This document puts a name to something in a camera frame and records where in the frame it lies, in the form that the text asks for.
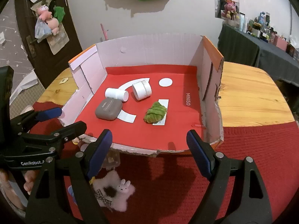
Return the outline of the person's left hand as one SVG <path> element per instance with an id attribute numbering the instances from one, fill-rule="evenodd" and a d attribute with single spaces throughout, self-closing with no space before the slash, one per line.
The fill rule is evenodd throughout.
<path id="1" fill-rule="evenodd" d="M 25 173 L 25 184 L 24 184 L 24 190 L 30 195 L 31 191 L 33 189 L 34 181 L 36 177 L 39 174 L 39 170 L 29 170 Z M 15 193 L 12 186 L 9 183 L 9 177 L 8 174 L 1 170 L 1 184 L 3 186 L 3 190 L 8 197 L 8 199 L 12 202 L 14 206 L 16 206 L 18 209 L 25 210 L 26 207 L 21 203 L 21 200 L 19 196 Z"/>

